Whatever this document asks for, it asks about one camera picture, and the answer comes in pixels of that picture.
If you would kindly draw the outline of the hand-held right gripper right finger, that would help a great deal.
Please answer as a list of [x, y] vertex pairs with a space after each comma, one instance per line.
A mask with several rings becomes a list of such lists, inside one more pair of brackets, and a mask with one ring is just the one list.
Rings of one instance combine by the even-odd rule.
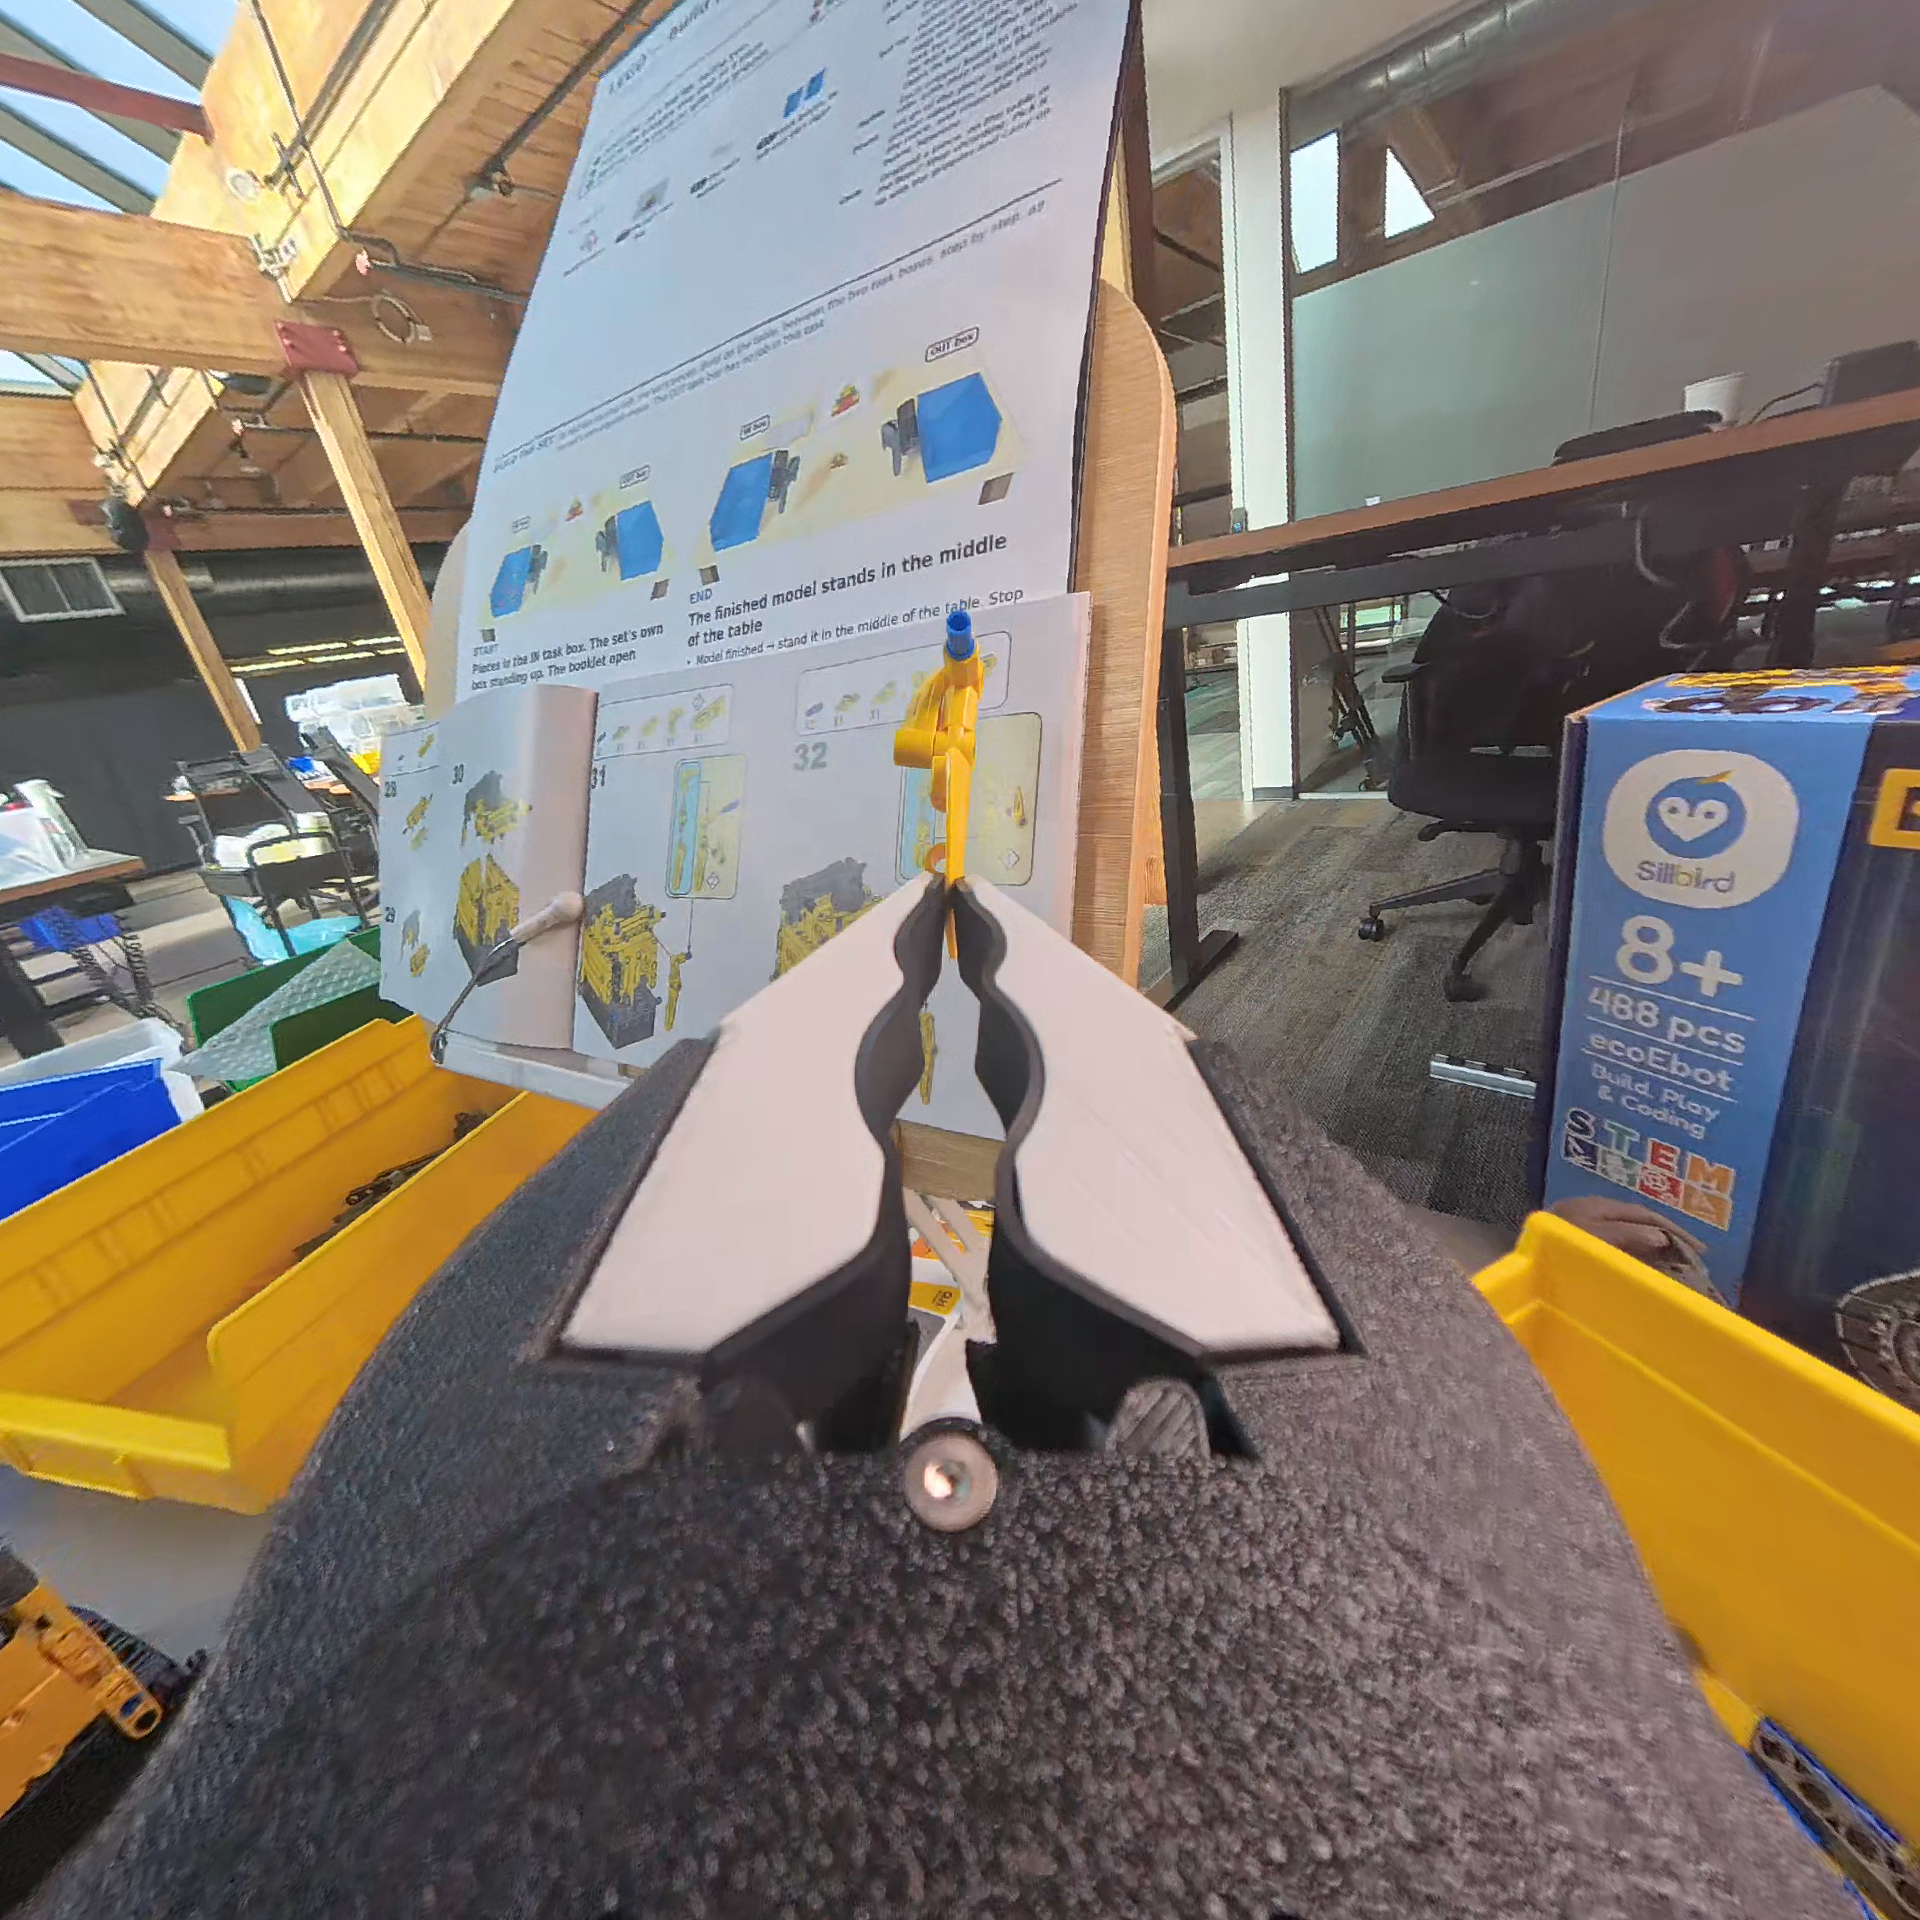
[[1345, 1356], [1249, 1123], [1182, 1021], [1010, 890], [961, 881], [953, 934], [1001, 1123], [994, 1338], [965, 1347], [986, 1427], [1036, 1453], [1249, 1457], [1226, 1370]]

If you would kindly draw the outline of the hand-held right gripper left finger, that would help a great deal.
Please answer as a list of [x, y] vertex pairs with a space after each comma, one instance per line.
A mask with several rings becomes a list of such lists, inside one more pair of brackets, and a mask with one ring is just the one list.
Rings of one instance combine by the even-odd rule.
[[916, 1333], [890, 1129], [922, 1085], [943, 928], [943, 877], [908, 881], [714, 1028], [559, 1358], [769, 1390], [830, 1453], [897, 1439]]

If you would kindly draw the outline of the yellow lego connector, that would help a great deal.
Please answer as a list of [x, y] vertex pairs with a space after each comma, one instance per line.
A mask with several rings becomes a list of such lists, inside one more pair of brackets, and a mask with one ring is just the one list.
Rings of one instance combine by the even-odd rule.
[[938, 667], [916, 682], [904, 722], [890, 740], [890, 764], [900, 771], [943, 771], [950, 757], [972, 764], [975, 715], [986, 684], [979, 652], [953, 659], [941, 652]]

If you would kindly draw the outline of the yellow lego vehicle model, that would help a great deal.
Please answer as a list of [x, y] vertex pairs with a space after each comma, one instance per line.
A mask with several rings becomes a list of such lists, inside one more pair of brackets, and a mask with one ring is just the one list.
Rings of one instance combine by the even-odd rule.
[[202, 1676], [115, 1620], [64, 1603], [2, 1545], [2, 1824], [148, 1757]]

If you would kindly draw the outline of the lego instruction booklet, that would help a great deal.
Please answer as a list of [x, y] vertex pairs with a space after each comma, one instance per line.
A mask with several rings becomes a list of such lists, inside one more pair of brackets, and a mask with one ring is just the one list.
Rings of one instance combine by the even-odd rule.
[[604, 1107], [925, 874], [943, 815], [895, 738], [941, 643], [752, 643], [387, 734], [383, 994], [445, 1068]]

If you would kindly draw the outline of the colourful lego box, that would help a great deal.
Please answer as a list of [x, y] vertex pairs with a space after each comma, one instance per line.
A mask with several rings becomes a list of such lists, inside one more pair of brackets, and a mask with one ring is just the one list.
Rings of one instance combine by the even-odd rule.
[[1917, 1406], [1917, 667], [1566, 722], [1542, 1206]]

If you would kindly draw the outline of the green storage bin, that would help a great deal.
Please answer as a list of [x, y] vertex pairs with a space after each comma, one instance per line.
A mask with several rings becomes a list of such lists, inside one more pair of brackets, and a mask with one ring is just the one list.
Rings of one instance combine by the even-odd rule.
[[195, 989], [185, 1000], [188, 1045], [181, 1053], [181, 1072], [246, 1091], [378, 1020], [383, 1010], [378, 931], [360, 931]]

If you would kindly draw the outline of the black office chair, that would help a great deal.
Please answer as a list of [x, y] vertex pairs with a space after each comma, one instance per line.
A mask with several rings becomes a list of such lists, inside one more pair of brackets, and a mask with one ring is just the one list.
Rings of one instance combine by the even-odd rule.
[[177, 812], [251, 964], [315, 953], [375, 925], [375, 845], [356, 804], [271, 746], [177, 764]]
[[1479, 904], [1444, 974], [1445, 1001], [1474, 1001], [1474, 966], [1503, 928], [1525, 928], [1548, 899], [1548, 841], [1561, 787], [1570, 659], [1543, 611], [1543, 582], [1453, 586], [1412, 659], [1386, 671], [1401, 691], [1384, 764], [1386, 804], [1418, 819], [1419, 841], [1479, 836], [1498, 861], [1368, 904], [1357, 939], [1386, 937], [1386, 914]]

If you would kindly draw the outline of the yellow plastic bin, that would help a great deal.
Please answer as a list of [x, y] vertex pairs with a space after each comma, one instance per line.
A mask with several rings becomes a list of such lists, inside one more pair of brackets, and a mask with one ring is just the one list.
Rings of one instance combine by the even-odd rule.
[[[445, 1160], [306, 1259], [375, 1172]], [[368, 1021], [2, 1223], [2, 1465], [266, 1513], [458, 1247], [590, 1119]]]
[[1771, 1716], [1917, 1845], [1917, 1414], [1550, 1211], [1477, 1285], [1746, 1769]]

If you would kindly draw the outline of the blue plastic bin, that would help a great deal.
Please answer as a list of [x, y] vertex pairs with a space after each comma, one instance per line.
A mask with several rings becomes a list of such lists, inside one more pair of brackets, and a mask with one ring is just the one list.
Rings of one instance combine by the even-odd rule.
[[2, 1217], [202, 1113], [192, 1078], [161, 1057], [2, 1074]]

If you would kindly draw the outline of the wooden top office desk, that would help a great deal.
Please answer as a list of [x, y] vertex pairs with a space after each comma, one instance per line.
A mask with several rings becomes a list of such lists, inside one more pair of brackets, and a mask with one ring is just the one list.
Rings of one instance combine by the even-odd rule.
[[[1188, 542], [1167, 562], [1167, 636], [1220, 620], [1327, 615], [1380, 598], [1543, 582], [1570, 659], [1565, 717], [1629, 669], [1771, 669], [1814, 659], [1832, 586], [1885, 584], [1892, 652], [1917, 657], [1917, 386], [1820, 401], [1602, 459], [1531, 466]], [[1767, 598], [1759, 636], [1741, 611]]]

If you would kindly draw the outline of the printed task sheet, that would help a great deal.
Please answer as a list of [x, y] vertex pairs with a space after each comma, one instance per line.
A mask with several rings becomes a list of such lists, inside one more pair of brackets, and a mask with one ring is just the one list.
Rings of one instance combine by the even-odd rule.
[[1131, 4], [679, 4], [598, 80], [460, 695], [1068, 591]]

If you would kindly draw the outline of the black keyboard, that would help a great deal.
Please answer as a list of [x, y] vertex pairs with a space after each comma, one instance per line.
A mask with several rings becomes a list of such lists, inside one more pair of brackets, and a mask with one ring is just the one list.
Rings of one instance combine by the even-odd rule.
[[1688, 409], [1662, 419], [1641, 419], [1627, 425], [1598, 428], [1566, 436], [1555, 446], [1555, 462], [1602, 459], [1612, 454], [1648, 451], [1673, 440], [1704, 436], [1725, 425], [1716, 409]]

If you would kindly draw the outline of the wooden support post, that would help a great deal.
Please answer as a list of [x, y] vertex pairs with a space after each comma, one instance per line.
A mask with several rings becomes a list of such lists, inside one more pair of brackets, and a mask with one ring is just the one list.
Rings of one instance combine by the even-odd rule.
[[273, 336], [284, 370], [299, 388], [310, 425], [323, 443], [325, 466], [343, 493], [416, 679], [421, 691], [429, 691], [425, 639], [432, 627], [432, 598], [352, 390], [360, 358], [352, 354], [346, 333], [325, 324], [276, 319]]
[[192, 669], [195, 669], [206, 695], [212, 697], [212, 706], [227, 732], [227, 740], [240, 754], [262, 751], [263, 738], [262, 738], [257, 715], [251, 710], [246, 688], [232, 674], [227, 659], [224, 659], [219, 639], [212, 636], [198, 602], [192, 598], [192, 586], [182, 573], [181, 557], [169, 547], [148, 547], [139, 562], [145, 562], [150, 584], [155, 586], [163, 611], [172, 620], [172, 629], [181, 632], [181, 639], [192, 659]]

